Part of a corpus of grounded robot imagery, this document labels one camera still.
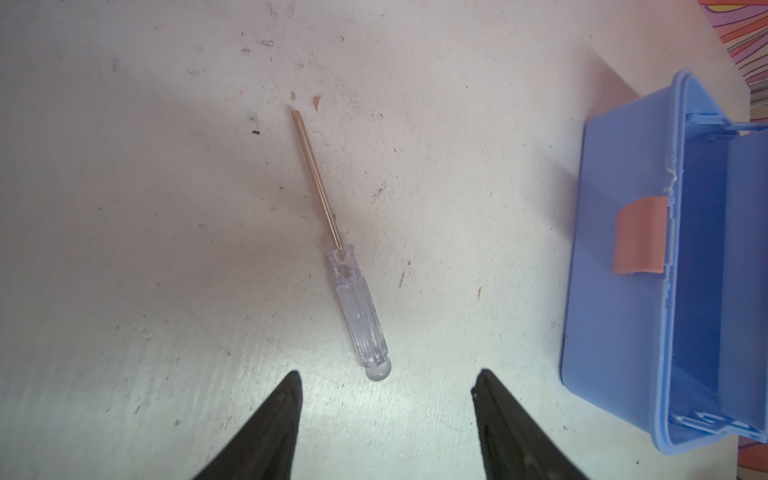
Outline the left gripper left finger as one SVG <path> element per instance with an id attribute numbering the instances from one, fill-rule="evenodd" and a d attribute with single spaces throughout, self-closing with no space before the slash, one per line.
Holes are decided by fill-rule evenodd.
<path id="1" fill-rule="evenodd" d="M 302 379 L 289 372 L 198 479 L 289 479 L 303 403 Z"/>

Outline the white blue plastic tool box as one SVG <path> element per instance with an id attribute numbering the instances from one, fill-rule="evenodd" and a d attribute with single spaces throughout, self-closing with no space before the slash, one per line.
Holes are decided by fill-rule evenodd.
<path id="1" fill-rule="evenodd" d="M 617 215 L 648 196 L 664 272 L 615 275 Z M 690 71 L 586 125 L 561 378 L 665 454 L 767 439 L 767 127 Z"/>

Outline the clear handle screwdriver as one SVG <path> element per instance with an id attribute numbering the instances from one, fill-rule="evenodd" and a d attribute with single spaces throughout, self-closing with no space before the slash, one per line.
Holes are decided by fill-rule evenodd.
<path id="1" fill-rule="evenodd" d="M 326 258 L 348 333 L 366 376 L 374 382 L 382 381 L 390 375 L 392 364 L 367 280 L 354 246 L 342 241 L 303 116 L 295 109 L 291 115 L 333 241 L 334 249 Z"/>

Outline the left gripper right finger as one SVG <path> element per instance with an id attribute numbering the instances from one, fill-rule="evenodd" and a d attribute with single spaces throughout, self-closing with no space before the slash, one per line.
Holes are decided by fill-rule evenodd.
<path id="1" fill-rule="evenodd" d="M 471 390 L 488 479 L 583 479 L 523 406 L 489 369 Z"/>

